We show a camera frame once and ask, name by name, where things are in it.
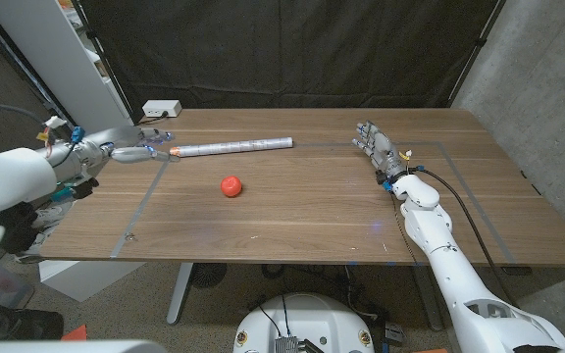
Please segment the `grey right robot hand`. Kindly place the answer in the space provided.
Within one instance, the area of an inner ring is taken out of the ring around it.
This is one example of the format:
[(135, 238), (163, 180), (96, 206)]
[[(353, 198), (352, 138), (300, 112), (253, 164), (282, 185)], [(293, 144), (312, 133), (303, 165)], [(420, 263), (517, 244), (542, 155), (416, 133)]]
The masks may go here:
[(354, 138), (352, 143), (369, 157), (375, 168), (377, 183), (393, 184), (407, 174), (396, 146), (374, 123), (359, 123), (356, 131), (358, 138)]

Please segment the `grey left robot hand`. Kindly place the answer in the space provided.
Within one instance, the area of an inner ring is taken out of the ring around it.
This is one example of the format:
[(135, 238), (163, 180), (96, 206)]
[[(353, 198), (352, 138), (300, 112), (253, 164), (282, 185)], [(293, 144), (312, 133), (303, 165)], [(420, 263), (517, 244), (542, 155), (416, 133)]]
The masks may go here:
[(90, 170), (109, 160), (122, 164), (145, 161), (178, 162), (180, 158), (160, 151), (174, 136), (153, 127), (121, 126), (91, 133), (78, 141), (58, 141), (39, 150), (53, 168), (58, 182), (82, 182), (91, 178)]

